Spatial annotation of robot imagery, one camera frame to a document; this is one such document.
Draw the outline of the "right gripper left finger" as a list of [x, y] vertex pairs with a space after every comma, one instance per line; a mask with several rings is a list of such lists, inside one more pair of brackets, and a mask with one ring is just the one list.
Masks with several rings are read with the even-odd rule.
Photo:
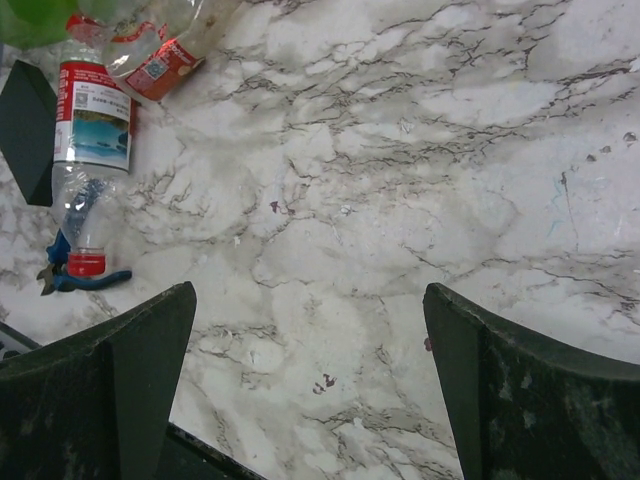
[[4, 479], [150, 479], [197, 305], [189, 282], [1, 363]]

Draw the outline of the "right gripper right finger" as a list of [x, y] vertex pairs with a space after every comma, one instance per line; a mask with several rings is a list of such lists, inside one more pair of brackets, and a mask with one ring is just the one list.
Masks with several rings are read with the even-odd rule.
[[423, 309], [466, 479], [636, 479], [639, 367], [430, 284]]

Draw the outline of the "red white label bottle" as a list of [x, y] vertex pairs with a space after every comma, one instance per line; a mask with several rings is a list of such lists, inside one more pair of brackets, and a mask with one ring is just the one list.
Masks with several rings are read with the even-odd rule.
[[65, 185], [78, 186], [93, 178], [107, 181], [108, 212], [115, 216], [109, 244], [116, 230], [117, 189], [130, 170], [134, 102], [109, 76], [101, 52], [87, 44], [98, 27], [77, 15], [70, 18], [70, 26], [59, 67], [53, 215], [56, 220], [55, 204]]

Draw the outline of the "small red label bottle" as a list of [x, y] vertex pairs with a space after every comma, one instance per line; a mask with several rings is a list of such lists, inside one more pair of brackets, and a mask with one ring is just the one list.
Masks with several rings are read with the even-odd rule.
[[158, 102], [213, 52], [240, 1], [145, 1], [102, 47], [114, 82], [139, 102]]

